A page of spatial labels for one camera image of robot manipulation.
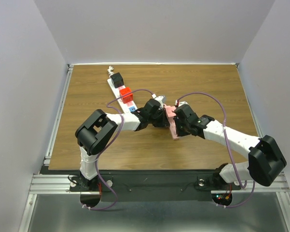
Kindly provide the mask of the pink power strip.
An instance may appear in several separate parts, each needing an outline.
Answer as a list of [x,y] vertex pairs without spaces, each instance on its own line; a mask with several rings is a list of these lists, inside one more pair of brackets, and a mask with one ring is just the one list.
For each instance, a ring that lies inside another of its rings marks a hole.
[[164,104],[164,109],[166,111],[166,117],[167,117],[168,122],[169,122],[169,130],[170,130],[172,139],[177,140],[177,139],[179,139],[179,137],[177,135],[176,123],[174,120],[174,118],[176,116],[176,114],[174,113],[174,110],[176,109],[176,107]]

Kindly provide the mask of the red cube socket plug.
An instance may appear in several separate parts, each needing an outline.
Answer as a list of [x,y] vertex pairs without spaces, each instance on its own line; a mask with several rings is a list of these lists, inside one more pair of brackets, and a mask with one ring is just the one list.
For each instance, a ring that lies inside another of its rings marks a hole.
[[128,104],[133,101],[133,93],[129,87],[120,89],[119,93],[124,104]]

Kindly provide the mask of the black cube socket plug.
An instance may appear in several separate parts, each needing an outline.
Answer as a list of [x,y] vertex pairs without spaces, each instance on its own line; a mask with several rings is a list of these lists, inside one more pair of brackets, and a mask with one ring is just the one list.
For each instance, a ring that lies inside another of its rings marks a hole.
[[115,88],[119,88],[124,85],[123,77],[119,72],[112,74],[110,78]]

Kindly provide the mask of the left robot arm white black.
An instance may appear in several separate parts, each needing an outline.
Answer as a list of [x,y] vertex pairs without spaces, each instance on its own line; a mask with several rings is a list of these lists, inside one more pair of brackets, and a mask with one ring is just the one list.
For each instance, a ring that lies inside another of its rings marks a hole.
[[95,110],[75,132],[81,152],[80,184],[86,190],[97,187],[97,157],[109,143],[113,134],[123,131],[140,131],[149,124],[166,128],[169,123],[164,109],[164,96],[149,99],[144,107],[124,114],[107,114]]

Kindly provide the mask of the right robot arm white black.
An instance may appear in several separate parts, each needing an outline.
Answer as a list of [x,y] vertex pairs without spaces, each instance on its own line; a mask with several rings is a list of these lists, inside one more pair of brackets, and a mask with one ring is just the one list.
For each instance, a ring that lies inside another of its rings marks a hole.
[[217,188],[246,181],[268,187],[287,165],[277,142],[269,135],[247,135],[210,116],[198,117],[187,104],[176,107],[174,113],[179,136],[193,135],[217,142],[226,146],[229,153],[235,151],[246,158],[245,162],[235,163],[234,158],[230,157],[231,163],[222,165],[218,174],[212,177],[212,183]]

